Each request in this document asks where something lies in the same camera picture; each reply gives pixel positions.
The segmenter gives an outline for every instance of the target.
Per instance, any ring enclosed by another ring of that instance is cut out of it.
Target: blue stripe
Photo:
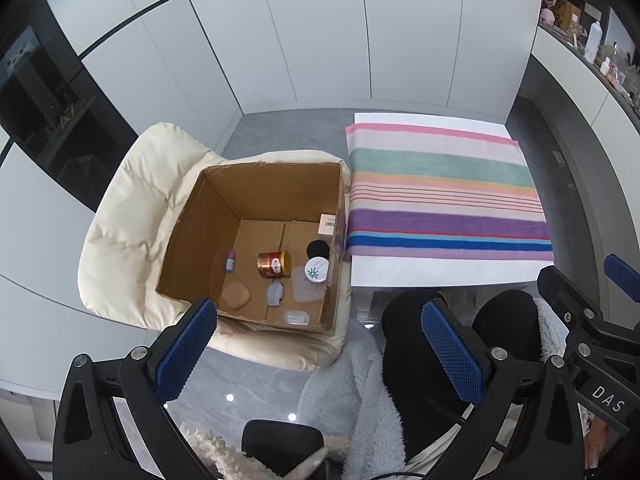
[[[375,236],[356,235],[348,238],[347,247],[409,247],[436,249],[484,249],[494,251],[551,251],[551,243],[503,243],[503,242],[466,242],[462,240],[424,240],[416,238],[377,238]]]
[[[459,236],[459,235],[431,235],[431,234],[414,234],[414,233],[379,233],[371,231],[351,231],[348,235],[352,236],[371,236],[376,238],[412,238],[416,240],[459,240],[461,242],[503,242],[506,244],[549,244],[549,240],[539,240],[536,238],[501,238],[491,236]]]

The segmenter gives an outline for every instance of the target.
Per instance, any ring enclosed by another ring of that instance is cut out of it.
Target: purple stripe
[[[431,249],[409,247],[353,246],[351,256],[400,256],[407,258],[442,258],[446,260],[536,260],[552,262],[552,251],[483,251],[474,249]]]
[[[492,218],[414,211],[376,211],[352,209],[349,231],[409,232],[422,234],[451,234],[471,236],[544,238],[548,240],[546,222],[515,218]]]

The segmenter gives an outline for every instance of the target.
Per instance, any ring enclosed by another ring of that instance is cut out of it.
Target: plastic bottle
[[[611,60],[608,57],[602,62],[600,65],[600,73],[602,75],[607,75],[609,73],[609,69],[611,68],[610,63]]]
[[[593,22],[589,30],[587,45],[584,47],[584,59],[586,59],[589,63],[593,64],[593,62],[595,61],[601,39],[602,28],[600,27],[600,22]]]
[[[226,255],[225,272],[231,274],[236,270],[236,252],[231,250]]]

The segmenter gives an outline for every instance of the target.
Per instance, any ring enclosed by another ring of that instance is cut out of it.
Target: small purple bottle
[[[236,270],[236,252],[231,250],[226,256],[225,272],[231,274]]]

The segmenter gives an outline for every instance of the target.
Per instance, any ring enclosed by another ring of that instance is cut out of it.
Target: white table
[[[417,114],[355,114],[355,123],[412,124],[439,126],[511,139],[503,124],[469,119]],[[375,290],[395,287],[436,287],[524,283],[537,279],[540,269],[553,262],[532,260],[453,260],[444,258],[407,258],[353,256],[351,286],[360,298],[356,305],[367,310],[367,301]]]

